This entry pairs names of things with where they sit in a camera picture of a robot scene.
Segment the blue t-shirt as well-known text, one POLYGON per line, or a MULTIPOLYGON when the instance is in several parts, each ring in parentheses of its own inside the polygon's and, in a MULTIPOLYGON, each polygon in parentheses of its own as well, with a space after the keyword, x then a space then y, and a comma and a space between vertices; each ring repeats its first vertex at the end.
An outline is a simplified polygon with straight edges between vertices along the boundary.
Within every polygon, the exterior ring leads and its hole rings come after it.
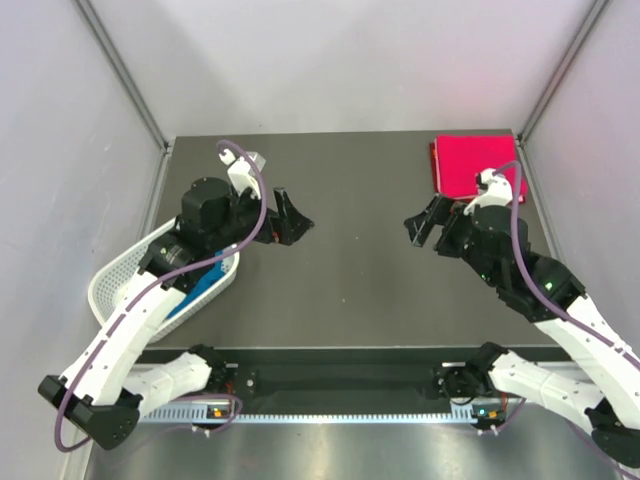
POLYGON ((230 271, 234 257, 230 256, 221 262, 214 264, 195 284, 193 289, 187 294, 185 299, 176 306, 166 317, 166 320, 172 319, 178 315, 187 306, 197 300, 204 292, 211 288, 215 283, 225 277, 230 271))

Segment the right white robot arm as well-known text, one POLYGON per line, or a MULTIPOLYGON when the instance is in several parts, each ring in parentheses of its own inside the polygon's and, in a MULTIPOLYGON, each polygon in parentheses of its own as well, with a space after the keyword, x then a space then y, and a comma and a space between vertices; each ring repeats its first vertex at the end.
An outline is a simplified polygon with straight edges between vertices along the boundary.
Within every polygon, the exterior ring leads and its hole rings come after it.
POLYGON ((414 246, 426 243, 464 261, 499 300, 553 339, 588 376, 553 373, 513 350, 487 342, 463 369, 469 388, 495 390, 544 407, 585 432, 615 462, 639 466, 639 358, 600 314, 584 285, 560 261, 532 250, 528 225, 514 208, 465 205, 435 195, 404 226, 414 246))

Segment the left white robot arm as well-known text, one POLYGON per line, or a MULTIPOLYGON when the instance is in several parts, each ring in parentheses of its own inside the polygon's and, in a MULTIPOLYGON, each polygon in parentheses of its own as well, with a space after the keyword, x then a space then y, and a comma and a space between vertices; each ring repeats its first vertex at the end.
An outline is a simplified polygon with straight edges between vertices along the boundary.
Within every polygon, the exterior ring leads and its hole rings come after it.
POLYGON ((99 333, 59 375, 48 375, 39 394, 57 411, 54 437, 64 420, 105 450, 121 445, 139 420, 185 395, 229 392, 226 367, 215 350, 197 345, 142 374, 132 371, 148 344, 181 326, 234 281, 240 250, 249 242, 290 246, 313 228, 283 188, 270 209, 257 185, 235 188, 206 177, 182 196, 172 220, 121 254, 93 279, 113 279, 125 261, 130 278, 99 333))

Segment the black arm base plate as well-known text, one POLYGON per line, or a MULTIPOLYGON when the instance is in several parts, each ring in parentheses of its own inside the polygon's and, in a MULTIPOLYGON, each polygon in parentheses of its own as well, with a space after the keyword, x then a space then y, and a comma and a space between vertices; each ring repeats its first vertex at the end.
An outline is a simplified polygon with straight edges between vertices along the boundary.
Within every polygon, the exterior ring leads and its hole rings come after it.
POLYGON ((443 412, 450 401, 495 398, 461 369, 466 348, 227 349, 226 370, 199 388, 229 393, 244 413, 443 412))

